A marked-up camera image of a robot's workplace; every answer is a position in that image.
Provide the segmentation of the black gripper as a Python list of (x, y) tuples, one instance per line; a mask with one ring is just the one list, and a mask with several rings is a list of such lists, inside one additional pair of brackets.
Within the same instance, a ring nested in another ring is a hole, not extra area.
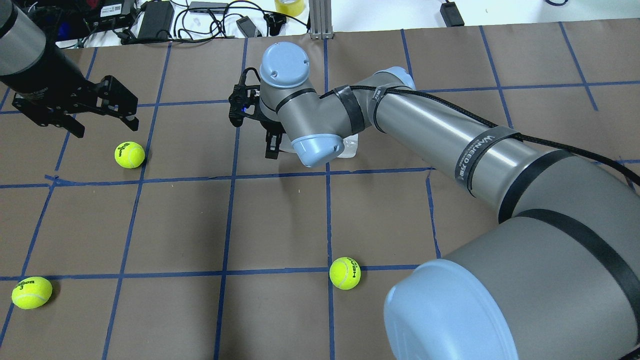
[(275, 111), (262, 107), (259, 107), (258, 110), (260, 117), (258, 121), (266, 130), (264, 157), (270, 160), (277, 160), (281, 152), (282, 137), (286, 134), (286, 130)]
[(73, 114), (116, 117), (137, 132), (138, 98), (113, 75), (88, 80), (58, 47), (44, 48), (28, 68), (11, 75), (12, 106), (38, 126), (65, 126), (78, 139), (86, 127)]

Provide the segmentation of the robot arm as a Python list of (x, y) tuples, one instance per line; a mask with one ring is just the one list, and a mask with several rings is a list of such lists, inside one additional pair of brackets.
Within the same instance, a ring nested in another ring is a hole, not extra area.
[(639, 349), (639, 196), (566, 145), (542, 151), (416, 91), (401, 67), (318, 96), (299, 45), (269, 46), (259, 107), (306, 167), (372, 127), (495, 210), (498, 226), (418, 266), (384, 302), (398, 360), (619, 360)]
[(82, 138), (85, 126), (74, 115), (93, 113), (138, 130), (137, 96), (112, 75), (89, 81), (10, 0), (1, 2), (0, 34), (1, 82), (14, 91), (12, 106), (36, 125), (55, 126)]

